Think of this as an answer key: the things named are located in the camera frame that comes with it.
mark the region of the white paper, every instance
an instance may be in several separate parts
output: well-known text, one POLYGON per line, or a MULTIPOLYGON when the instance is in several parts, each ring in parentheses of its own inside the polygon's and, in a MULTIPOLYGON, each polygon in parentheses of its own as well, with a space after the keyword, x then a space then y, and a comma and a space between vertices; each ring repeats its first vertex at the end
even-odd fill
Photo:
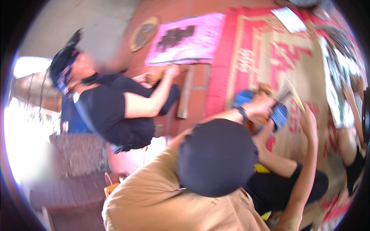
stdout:
POLYGON ((291 32, 306 31, 307 27, 302 20, 288 7, 273 9, 271 12, 284 24, 291 32))

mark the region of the terracotta floor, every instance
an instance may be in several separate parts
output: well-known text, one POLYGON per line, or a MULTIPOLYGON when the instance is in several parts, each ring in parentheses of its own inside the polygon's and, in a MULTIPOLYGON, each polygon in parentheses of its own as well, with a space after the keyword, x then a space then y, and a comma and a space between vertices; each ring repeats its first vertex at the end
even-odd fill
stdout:
MULTIPOLYGON (((278 7, 273 0, 143 0, 136 9, 126 31, 126 39, 129 40, 138 26, 150 16, 160 17, 161 23, 171 22, 181 18, 199 14, 222 12, 228 7, 246 6, 278 7)), ((350 33, 349 26, 339 12, 330 14, 350 33)), ((148 55, 152 42, 137 52, 132 53, 129 69, 125 73, 128 77, 151 72, 158 74, 161 67, 145 67, 144 60, 148 55)), ((156 123, 164 126, 162 135, 174 137, 186 128, 191 127, 204 118, 204 104, 208 87, 208 79, 212 72, 212 66, 207 64, 195 64, 195 76, 189 103, 189 114, 187 119, 176 117, 178 102, 173 105, 168 115, 155 117, 156 123)), ((187 66, 181 66, 181 74, 174 83, 183 86, 187 66)), ((108 148, 108 163, 113 172, 132 173, 136 168, 146 162, 145 154, 130 151, 128 153, 112 154, 108 148)))

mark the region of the hat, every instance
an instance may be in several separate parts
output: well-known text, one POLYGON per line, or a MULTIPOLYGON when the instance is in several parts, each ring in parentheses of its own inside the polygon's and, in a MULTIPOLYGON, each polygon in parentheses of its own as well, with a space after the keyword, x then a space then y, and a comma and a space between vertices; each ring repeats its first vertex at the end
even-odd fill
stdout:
POLYGON ((215 119, 197 125, 179 149, 179 181, 202 196, 225 196, 252 177, 257 154, 252 134, 239 123, 215 119))
POLYGON ((50 77, 53 85, 59 88, 63 94, 68 93, 67 83, 71 78, 72 65, 79 54, 75 46, 80 41, 80 31, 77 30, 67 44, 53 58, 50 65, 50 77))

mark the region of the wooden block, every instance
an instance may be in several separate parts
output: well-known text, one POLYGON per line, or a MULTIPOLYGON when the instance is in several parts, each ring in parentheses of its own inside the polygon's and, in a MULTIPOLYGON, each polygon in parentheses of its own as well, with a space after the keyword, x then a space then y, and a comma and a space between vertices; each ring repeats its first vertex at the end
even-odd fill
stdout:
POLYGON ((189 65, 186 76, 185 76, 185 80, 184 80, 184 86, 181 91, 179 109, 177 110, 178 118, 186 119, 188 117, 189 101, 190 101, 191 88, 193 85, 194 73, 195 73, 195 66, 189 65))

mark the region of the black watch strap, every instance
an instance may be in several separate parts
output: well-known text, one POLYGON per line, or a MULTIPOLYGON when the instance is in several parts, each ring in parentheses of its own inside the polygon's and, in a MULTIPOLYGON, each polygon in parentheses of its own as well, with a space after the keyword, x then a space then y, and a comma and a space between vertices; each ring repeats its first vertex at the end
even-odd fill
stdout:
POLYGON ((242 114, 244 123, 248 122, 248 118, 247 118, 247 115, 245 114, 245 110, 241 105, 234 103, 232 105, 232 108, 236 108, 239 111, 239 113, 242 114))

